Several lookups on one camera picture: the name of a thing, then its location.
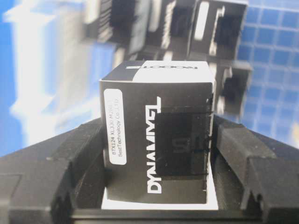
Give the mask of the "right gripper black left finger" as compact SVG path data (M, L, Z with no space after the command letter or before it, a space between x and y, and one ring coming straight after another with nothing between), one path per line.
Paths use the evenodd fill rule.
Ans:
M3 224L68 224L74 209L99 208L104 192L102 122L0 159Z

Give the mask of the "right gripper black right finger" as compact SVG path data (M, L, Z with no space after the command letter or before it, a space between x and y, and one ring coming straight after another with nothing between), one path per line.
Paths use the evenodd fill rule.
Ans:
M298 149L215 116L211 164L221 210L242 210L267 224L298 223Z

